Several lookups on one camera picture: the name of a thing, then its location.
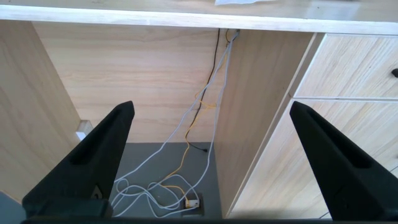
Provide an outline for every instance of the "gray carpet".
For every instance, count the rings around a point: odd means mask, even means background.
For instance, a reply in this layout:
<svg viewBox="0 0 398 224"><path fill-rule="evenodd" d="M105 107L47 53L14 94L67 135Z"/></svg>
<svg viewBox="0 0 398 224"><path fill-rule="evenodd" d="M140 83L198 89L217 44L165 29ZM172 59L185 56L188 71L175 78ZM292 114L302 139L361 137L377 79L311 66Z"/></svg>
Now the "gray carpet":
<svg viewBox="0 0 398 224"><path fill-rule="evenodd" d="M200 147L209 147L210 143L197 143ZM118 174L116 178L128 173L130 170L135 169L142 161L148 158L153 152L160 148L161 144L126 144L126 148L121 159ZM136 173L130 175L127 179L130 184L138 184L143 187L147 186L150 182L157 182L162 180L167 174L174 171L181 162L181 158L186 148L185 143L171 143L167 144L164 149L149 160L144 166L142 166ZM195 148L190 148L189 152L184 161L182 169L178 174L186 178L190 184L195 184L205 170L208 153L202 152ZM216 174L216 165L214 151L210 155L210 166L209 169L195 188L198 193L203 195L205 216L203 218L221 218L221 205L220 195L218 192L218 182ZM165 182L167 185L178 185L187 190L188 187L180 179L170 179ZM181 197L182 193L178 189L172 189L177 196ZM137 192L137 190L131 190L129 193ZM164 189L158 188L152 191L157 200L162 205L169 205L175 202L174 196ZM113 192L111 194L110 201L117 194L116 186L113 186ZM134 200L133 197L124 198L120 204L114 209L114 215L119 214L131 202ZM155 207L155 213L164 215L170 211L161 210ZM149 208L147 197L143 196L139 198L122 217L153 217L153 214ZM181 214L173 214L168 216L169 218L181 217Z"/></svg>

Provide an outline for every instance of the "floor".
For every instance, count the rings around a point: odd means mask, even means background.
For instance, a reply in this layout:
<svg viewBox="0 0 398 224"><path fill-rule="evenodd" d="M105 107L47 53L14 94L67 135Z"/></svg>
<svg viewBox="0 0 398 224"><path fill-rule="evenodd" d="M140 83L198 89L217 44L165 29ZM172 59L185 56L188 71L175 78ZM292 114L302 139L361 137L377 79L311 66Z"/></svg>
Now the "floor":
<svg viewBox="0 0 398 224"><path fill-rule="evenodd" d="M196 143L199 147L209 147L210 143ZM126 144L121 163L119 166L116 178L135 169L143 160L150 156L153 152L160 148L161 144L158 143L134 143ZM149 182L159 181L167 174L175 170L181 162L182 155L186 149L185 143L170 143L167 144L163 150L149 160L141 167L135 174L130 175L127 179L131 184L138 184L147 186ZM178 174L181 174L186 180L195 184L205 170L208 152L203 152L198 149L191 148L184 161L184 165ZM181 180L170 179L165 184L178 185L187 190L188 187L183 184ZM214 151L210 155L210 165L203 180L195 188L197 193L201 193L204 201L205 214L202 218L221 218L221 205L220 195L218 192L218 181L216 174L216 164ZM176 189L174 191L179 197L182 194ZM163 205L174 203L175 198L171 197L169 193L164 190L153 190L159 202ZM109 201L117 194L115 186ZM133 198L125 198L114 209L114 215L124 210ZM155 209L156 214L164 215L167 211ZM122 217L140 217L140 218L153 218L153 214L148 206L146 197L138 199L130 209L122 215ZM173 214L168 218L180 218L181 214ZM25 212L20 204L9 198L7 195L0 192L0 222L5 224L19 223L25 219Z"/></svg>

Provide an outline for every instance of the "paper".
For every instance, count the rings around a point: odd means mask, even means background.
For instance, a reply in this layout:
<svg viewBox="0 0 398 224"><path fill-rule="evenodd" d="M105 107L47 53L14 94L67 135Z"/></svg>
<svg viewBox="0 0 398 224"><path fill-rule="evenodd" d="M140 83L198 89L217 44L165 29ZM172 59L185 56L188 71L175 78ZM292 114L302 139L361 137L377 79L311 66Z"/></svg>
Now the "paper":
<svg viewBox="0 0 398 224"><path fill-rule="evenodd" d="M261 1L273 1L273 0L216 0L216 6L223 4L252 4Z"/></svg>

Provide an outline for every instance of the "drawer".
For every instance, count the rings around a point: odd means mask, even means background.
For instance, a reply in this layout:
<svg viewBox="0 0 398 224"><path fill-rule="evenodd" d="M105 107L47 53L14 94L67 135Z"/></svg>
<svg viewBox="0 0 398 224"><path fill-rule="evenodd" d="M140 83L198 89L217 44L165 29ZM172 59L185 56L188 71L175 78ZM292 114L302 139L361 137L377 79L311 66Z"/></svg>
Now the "drawer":
<svg viewBox="0 0 398 224"><path fill-rule="evenodd" d="M295 97L398 98L398 37L327 34Z"/></svg>
<svg viewBox="0 0 398 224"><path fill-rule="evenodd" d="M300 102L315 109L387 170L398 165L398 103ZM290 106L291 102L232 209L233 217L320 218L328 211L290 119Z"/></svg>

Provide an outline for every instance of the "wooden desk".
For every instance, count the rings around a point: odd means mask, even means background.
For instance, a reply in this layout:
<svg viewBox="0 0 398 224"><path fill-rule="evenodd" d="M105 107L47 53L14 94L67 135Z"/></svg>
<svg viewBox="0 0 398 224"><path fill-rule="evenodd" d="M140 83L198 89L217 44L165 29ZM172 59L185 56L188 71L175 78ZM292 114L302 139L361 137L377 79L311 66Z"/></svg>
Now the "wooden desk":
<svg viewBox="0 0 398 224"><path fill-rule="evenodd" d="M225 28L242 29L216 130L223 215L319 218L327 208L287 112L294 100L306 103L397 167L397 6L1 0L0 188L21 201L77 144L81 119L96 125L123 101L137 110L129 142L163 142L208 78L215 28L217 58ZM217 76L206 102L222 83ZM204 114L190 140L210 141L213 119Z"/></svg>

